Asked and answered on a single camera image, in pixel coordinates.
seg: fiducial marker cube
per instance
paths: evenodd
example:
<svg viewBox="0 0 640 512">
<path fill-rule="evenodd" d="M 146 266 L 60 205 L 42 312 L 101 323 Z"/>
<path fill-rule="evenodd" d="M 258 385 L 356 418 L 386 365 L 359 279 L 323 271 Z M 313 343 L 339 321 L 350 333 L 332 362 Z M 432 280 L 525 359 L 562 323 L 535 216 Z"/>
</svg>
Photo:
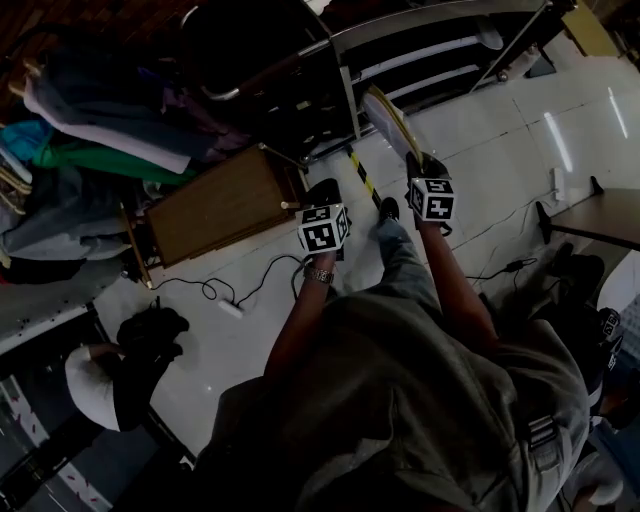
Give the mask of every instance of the fiducial marker cube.
<svg viewBox="0 0 640 512">
<path fill-rule="evenodd" d="M 412 178 L 409 203 L 422 220 L 447 222 L 453 219 L 456 194 L 451 180 Z"/>
<path fill-rule="evenodd" d="M 307 254 L 337 251 L 349 234 L 347 211 L 342 203 L 296 212 L 298 238 Z"/>
</svg>

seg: wristwatch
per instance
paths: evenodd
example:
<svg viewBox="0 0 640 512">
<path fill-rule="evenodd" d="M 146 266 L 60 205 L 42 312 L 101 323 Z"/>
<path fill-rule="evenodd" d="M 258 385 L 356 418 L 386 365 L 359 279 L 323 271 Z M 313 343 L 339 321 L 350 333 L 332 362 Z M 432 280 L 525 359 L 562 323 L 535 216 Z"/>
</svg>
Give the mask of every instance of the wristwatch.
<svg viewBox="0 0 640 512">
<path fill-rule="evenodd" d="M 324 284 L 333 283 L 333 274 L 331 272 L 327 272 L 326 270 L 318 270 L 317 268 L 311 267 L 309 265 L 305 265 L 303 275 L 306 279 L 313 279 L 314 281 L 320 281 Z"/>
</svg>

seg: hand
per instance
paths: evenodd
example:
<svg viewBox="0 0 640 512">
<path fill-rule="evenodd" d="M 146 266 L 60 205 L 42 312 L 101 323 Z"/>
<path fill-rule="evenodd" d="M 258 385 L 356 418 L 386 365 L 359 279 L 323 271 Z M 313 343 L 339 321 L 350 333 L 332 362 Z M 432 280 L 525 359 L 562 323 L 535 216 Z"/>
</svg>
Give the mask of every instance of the hand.
<svg viewBox="0 0 640 512">
<path fill-rule="evenodd" d="M 324 270 L 325 272 L 333 272 L 333 266 L 336 263 L 336 257 L 336 251 L 321 252 L 320 254 L 316 254 L 313 257 L 313 268 Z"/>
</svg>

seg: sneaker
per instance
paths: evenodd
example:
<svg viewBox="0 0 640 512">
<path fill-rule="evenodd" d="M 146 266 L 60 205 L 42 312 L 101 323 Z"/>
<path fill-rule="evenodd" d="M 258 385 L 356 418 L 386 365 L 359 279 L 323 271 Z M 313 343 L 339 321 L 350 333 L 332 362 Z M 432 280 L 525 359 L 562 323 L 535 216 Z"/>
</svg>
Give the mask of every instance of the sneaker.
<svg viewBox="0 0 640 512">
<path fill-rule="evenodd" d="M 393 197 L 385 197 L 380 205 L 378 222 L 382 223 L 386 219 L 393 219 L 396 222 L 400 219 L 400 208 L 398 207 L 398 202 Z"/>
</svg>

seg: yellow and black tape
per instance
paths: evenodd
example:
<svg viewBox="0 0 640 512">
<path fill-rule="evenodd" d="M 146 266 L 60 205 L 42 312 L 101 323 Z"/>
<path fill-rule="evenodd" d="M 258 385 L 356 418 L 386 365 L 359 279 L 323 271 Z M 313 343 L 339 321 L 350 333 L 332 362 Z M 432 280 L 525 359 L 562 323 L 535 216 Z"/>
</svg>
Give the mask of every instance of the yellow and black tape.
<svg viewBox="0 0 640 512">
<path fill-rule="evenodd" d="M 373 204 L 375 204 L 376 208 L 379 210 L 380 204 L 382 203 L 382 201 L 380 200 L 378 191 L 373 186 L 373 183 L 371 183 L 371 179 L 369 178 L 369 176 L 367 176 L 367 171 L 364 170 L 364 167 L 360 163 L 360 160 L 358 160 L 358 156 L 353 151 L 351 144 L 347 144 L 345 149 L 347 150 L 347 154 L 349 155 L 349 158 L 351 158 L 351 161 L 353 162 L 353 165 L 356 168 L 356 171 L 358 172 L 358 176 L 360 176 L 362 183 L 364 183 L 364 186 L 369 191 L 369 194 L 371 195 L 371 199 L 373 200 Z"/>
</svg>

